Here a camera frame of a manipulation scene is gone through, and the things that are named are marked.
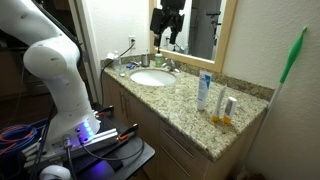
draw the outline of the small bottle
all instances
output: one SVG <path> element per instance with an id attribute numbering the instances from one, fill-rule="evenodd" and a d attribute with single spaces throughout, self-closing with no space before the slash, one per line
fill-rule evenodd
<path id="1" fill-rule="evenodd" d="M 121 71 L 121 58 L 118 54 L 118 51 L 114 51 L 113 68 L 114 68 L 114 70 L 116 70 L 118 72 Z"/>
<path id="2" fill-rule="evenodd" d="M 157 54 L 154 57 L 154 61 L 155 61 L 155 67 L 162 67 L 163 64 L 163 56 L 160 53 L 160 51 L 157 52 Z"/>
<path id="3" fill-rule="evenodd" d="M 189 54 L 189 44 L 186 44 L 186 47 L 184 48 L 184 54 Z"/>
<path id="4" fill-rule="evenodd" d="M 231 124 L 234 111 L 236 109 L 237 100 L 233 97 L 228 98 L 226 109 L 224 111 L 223 122 L 225 124 Z"/>

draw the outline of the cabinet drawer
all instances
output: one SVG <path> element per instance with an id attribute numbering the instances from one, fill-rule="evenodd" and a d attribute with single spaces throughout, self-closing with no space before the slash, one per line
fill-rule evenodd
<path id="1" fill-rule="evenodd" d="M 204 178 L 203 174 L 192 164 L 189 166 L 180 165 L 162 146 L 160 146 L 160 164 L 160 179 L 162 180 L 201 180 Z"/>
<path id="2" fill-rule="evenodd" d="M 206 172 L 209 160 L 164 122 L 160 123 L 160 145 L 180 164 L 191 163 L 202 173 Z"/>

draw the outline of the mirror frame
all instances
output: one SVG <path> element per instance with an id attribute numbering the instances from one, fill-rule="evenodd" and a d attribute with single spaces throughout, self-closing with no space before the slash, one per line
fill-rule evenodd
<path id="1" fill-rule="evenodd" d="M 153 9 L 156 7 L 157 0 L 151 0 L 149 2 L 150 2 L 149 17 L 151 22 L 152 12 L 153 12 Z M 235 11 L 236 11 L 237 2 L 238 0 L 226 0 L 224 17 L 222 20 L 220 38 L 218 40 L 215 59 L 208 60 L 208 59 L 198 58 L 191 55 L 172 52 L 165 49 L 161 49 L 162 55 L 167 58 L 172 58 L 176 61 L 180 61 L 186 64 L 190 64 L 196 67 L 200 67 L 203 69 L 220 73 L 222 71 L 224 59 L 225 59 L 227 48 L 228 48 L 228 42 L 229 42 L 232 23 L 233 23 Z M 153 43 L 154 43 L 154 36 L 153 36 L 153 32 L 150 31 L 150 49 L 151 49 L 150 52 L 153 54 L 156 54 L 157 49 L 154 47 Z"/>

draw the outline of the faucet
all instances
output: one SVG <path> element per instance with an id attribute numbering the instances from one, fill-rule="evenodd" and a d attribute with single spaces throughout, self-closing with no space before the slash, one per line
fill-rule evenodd
<path id="1" fill-rule="evenodd" d="M 180 72 L 180 70 L 176 68 L 176 63 L 171 58 L 166 58 L 165 61 L 162 67 L 168 67 L 169 71 Z"/>

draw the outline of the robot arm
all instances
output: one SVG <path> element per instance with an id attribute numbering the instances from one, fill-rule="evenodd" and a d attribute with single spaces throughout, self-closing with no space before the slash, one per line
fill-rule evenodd
<path id="1" fill-rule="evenodd" d="M 45 142 L 46 156 L 63 151 L 65 135 L 70 135 L 73 146 L 80 145 L 79 133 L 89 142 L 100 125 L 77 70 L 79 46 L 31 0 L 0 0 L 0 4 L 0 29 L 30 46 L 23 58 L 24 65 L 42 79 L 58 110 Z"/>
<path id="2" fill-rule="evenodd" d="M 182 30 L 184 15 L 179 11 L 184 8 L 185 0 L 161 0 L 162 10 L 155 8 L 152 14 L 150 30 L 154 32 L 154 45 L 159 47 L 165 29 L 171 28 L 170 44 L 175 44 L 176 37 Z"/>

